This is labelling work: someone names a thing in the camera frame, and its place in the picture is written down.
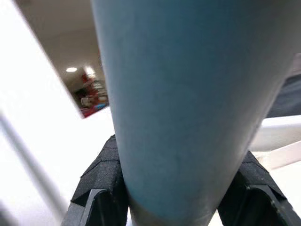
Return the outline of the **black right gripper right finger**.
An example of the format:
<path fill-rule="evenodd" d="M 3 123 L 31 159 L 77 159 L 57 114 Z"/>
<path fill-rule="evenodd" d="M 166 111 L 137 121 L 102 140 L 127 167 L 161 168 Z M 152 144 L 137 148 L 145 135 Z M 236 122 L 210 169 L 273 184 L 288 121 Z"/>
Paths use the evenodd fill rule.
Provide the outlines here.
<path fill-rule="evenodd" d="M 300 217 L 251 152 L 241 163 L 218 213 L 223 226 L 300 226 Z"/>

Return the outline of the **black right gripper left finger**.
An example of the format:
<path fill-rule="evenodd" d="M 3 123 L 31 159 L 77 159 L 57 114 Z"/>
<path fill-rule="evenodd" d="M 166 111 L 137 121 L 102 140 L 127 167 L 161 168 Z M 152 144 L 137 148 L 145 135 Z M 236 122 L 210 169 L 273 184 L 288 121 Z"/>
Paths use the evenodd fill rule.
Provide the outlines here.
<path fill-rule="evenodd" d="M 80 177 L 62 226 L 126 226 L 129 201 L 115 136 Z"/>

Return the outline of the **white plastic table leg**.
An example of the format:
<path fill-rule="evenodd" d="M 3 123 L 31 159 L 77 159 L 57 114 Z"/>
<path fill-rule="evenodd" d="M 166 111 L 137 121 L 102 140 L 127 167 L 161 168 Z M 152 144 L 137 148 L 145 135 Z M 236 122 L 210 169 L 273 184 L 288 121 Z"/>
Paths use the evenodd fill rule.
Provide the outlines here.
<path fill-rule="evenodd" d="M 207 226 L 301 46 L 301 0 L 91 0 L 134 226 Z"/>

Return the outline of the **red festive decoration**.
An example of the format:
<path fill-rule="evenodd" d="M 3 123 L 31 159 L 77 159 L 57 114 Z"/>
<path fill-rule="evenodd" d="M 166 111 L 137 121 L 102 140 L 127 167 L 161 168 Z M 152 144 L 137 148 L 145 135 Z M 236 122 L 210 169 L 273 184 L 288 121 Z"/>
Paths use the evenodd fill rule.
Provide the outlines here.
<path fill-rule="evenodd" d="M 104 109 L 109 105 L 105 86 L 94 76 L 84 73 L 81 76 L 83 87 L 78 90 L 80 110 L 84 118 Z"/>

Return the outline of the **white plastic children table top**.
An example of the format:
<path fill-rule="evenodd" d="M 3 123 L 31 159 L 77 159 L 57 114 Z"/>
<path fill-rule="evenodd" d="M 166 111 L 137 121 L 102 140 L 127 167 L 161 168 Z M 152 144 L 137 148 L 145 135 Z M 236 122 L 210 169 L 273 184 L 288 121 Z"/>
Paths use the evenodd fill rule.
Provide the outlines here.
<path fill-rule="evenodd" d="M 301 115 L 264 119 L 249 150 L 268 170 L 301 161 Z"/>

